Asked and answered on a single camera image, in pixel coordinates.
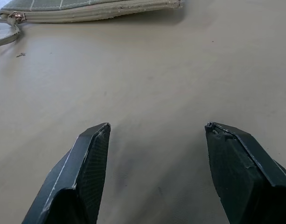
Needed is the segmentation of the grey-green zipper pouch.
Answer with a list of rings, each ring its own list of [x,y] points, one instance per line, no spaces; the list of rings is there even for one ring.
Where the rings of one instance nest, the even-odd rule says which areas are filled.
[[[19,24],[98,21],[117,16],[180,8],[183,0],[11,0],[0,9],[0,23],[11,26],[12,34],[0,46],[15,42]]]

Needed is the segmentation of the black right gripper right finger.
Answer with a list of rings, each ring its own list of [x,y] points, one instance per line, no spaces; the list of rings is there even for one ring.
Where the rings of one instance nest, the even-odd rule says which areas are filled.
[[[209,166],[230,224],[286,224],[286,169],[249,133],[205,126]]]

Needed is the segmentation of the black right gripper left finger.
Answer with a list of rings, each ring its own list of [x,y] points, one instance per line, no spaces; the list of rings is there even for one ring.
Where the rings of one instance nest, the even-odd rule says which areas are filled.
[[[97,224],[111,126],[81,133],[50,170],[21,224]]]

